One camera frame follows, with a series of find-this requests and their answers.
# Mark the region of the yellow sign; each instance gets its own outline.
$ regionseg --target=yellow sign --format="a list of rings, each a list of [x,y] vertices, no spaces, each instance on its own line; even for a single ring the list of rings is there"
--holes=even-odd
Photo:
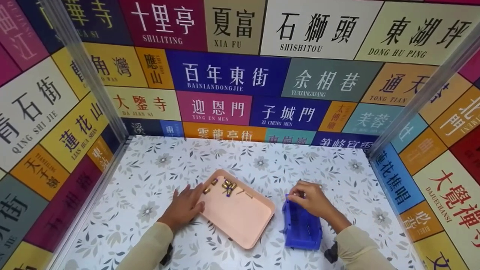
[[[455,102],[463,93],[465,93],[472,84],[464,77],[455,73],[448,83],[442,89],[438,90],[434,97],[430,99],[420,110],[423,119],[431,124],[442,114],[452,103]]]
[[[46,269],[52,254],[27,242],[21,242],[2,270]]]
[[[140,64],[144,69],[148,87],[174,89],[164,49],[135,47]]]
[[[400,219],[413,242],[444,230],[426,201],[401,213]]]
[[[78,65],[73,61],[67,48],[62,48],[56,53],[52,54],[52,58],[59,67],[68,84],[77,96],[78,100],[90,92],[90,88],[85,82],[83,74],[78,69]]]
[[[332,101],[318,130],[341,132],[356,106],[355,102]]]
[[[36,145],[11,174],[49,201],[70,175],[41,145]]]
[[[84,46],[106,86],[148,87],[133,47],[87,42]]]
[[[98,137],[92,147],[90,147],[87,155],[102,172],[108,167],[108,164],[113,157],[110,148],[108,148],[108,145],[103,140],[102,136]]]
[[[90,92],[40,144],[72,172],[107,124],[107,118]]]
[[[480,123],[480,90],[472,86],[455,101],[430,127],[442,141],[452,146]]]
[[[188,138],[263,142],[267,128],[183,122],[183,132]]]
[[[478,14],[480,6],[386,1],[355,60],[441,65]]]
[[[415,174],[413,179],[467,266],[478,269],[480,186],[450,151]]]
[[[386,63],[361,101],[405,106],[436,69],[436,66]]]
[[[120,117],[181,121],[174,90],[107,87]]]
[[[426,270],[468,270],[445,232],[413,244]]]

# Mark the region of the pink sign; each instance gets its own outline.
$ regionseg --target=pink sign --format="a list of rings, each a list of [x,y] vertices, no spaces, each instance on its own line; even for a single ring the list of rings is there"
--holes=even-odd
[[[120,0],[135,46],[207,51],[203,0]]]
[[[25,241],[53,252],[101,175],[85,155],[28,231]]]
[[[0,0],[0,42],[22,70],[48,56],[27,17],[15,1]]]
[[[0,47],[0,86],[20,73],[8,53]]]
[[[182,121],[248,125],[251,96],[177,91]]]
[[[480,50],[470,58],[459,72],[471,83],[475,83],[480,77]]]

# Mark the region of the beige sleeve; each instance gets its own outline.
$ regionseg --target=beige sleeve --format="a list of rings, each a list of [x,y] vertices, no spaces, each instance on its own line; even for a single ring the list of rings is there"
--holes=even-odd
[[[167,254],[173,240],[170,227],[155,222],[140,238],[140,241],[123,258],[116,270],[153,270]]]
[[[368,233],[356,226],[352,225],[341,231],[336,236],[336,241],[338,256],[345,262],[348,270],[395,270]]]

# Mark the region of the hand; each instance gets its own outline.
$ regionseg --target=hand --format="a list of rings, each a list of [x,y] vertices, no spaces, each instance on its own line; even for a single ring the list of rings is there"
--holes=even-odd
[[[197,204],[200,195],[204,190],[204,184],[200,183],[194,189],[190,189],[190,185],[178,193],[175,189],[173,192],[173,200],[165,213],[157,220],[170,227],[173,233],[176,233],[183,226],[187,225],[198,213],[205,209],[205,202]]]
[[[320,185],[302,180],[290,190],[288,199],[302,206],[310,214],[323,219],[327,219],[336,210]]]

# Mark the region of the right hand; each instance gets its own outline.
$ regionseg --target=right hand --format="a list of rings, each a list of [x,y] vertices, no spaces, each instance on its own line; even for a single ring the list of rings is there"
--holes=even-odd
[[[336,210],[320,185],[315,183],[299,180],[287,198],[302,206],[310,214],[323,219],[327,219]]]

